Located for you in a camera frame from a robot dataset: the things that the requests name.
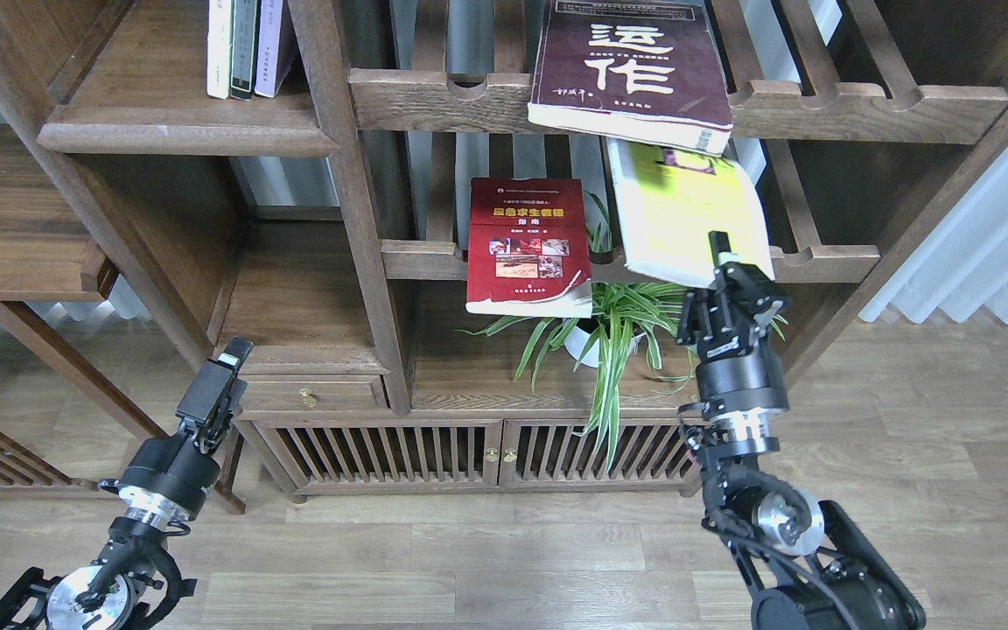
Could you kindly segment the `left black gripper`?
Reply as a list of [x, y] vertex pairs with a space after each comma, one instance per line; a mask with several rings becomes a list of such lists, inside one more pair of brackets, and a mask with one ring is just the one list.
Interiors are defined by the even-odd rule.
[[248, 384], [239, 378], [253, 343], [234, 338], [219, 358], [208, 360], [176, 409], [178, 430], [141, 444], [119, 479], [100, 488], [128, 503], [127, 517], [140, 522], [191, 522], [207, 502], [221, 468], [201, 453], [195, 438], [224, 438]]

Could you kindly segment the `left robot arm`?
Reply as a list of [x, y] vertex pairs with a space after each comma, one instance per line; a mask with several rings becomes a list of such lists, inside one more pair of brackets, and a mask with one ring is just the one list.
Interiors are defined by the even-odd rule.
[[239, 373], [252, 348], [231, 339], [200, 368], [176, 409], [176, 433], [144, 440], [119, 479], [101, 481], [128, 509], [95, 561], [66, 577], [26, 570], [0, 598], [0, 629], [151, 629], [193, 595], [196, 579], [181, 575], [167, 542], [188, 534], [221, 476], [214, 454], [247, 390]]

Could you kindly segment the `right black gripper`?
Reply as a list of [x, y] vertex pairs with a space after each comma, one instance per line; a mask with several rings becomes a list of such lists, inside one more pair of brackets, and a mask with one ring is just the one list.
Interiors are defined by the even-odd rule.
[[705, 417], [788, 411], [787, 382], [768, 335], [789, 298], [759, 267], [732, 262], [728, 232], [710, 231], [709, 242], [715, 282], [688, 291], [677, 327], [677, 344], [692, 346], [699, 359], [699, 402], [682, 409]]

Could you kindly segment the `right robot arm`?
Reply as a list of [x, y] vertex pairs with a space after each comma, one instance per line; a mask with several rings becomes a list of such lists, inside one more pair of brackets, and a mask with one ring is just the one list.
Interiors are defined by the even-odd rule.
[[843, 510], [761, 471], [771, 419], [788, 411], [771, 344], [788, 298], [759, 267], [709, 235], [713, 279], [685, 296], [676, 340], [695, 348], [700, 425], [681, 426], [697, 462], [705, 529], [727, 547], [752, 597], [755, 629], [921, 629], [923, 607]]

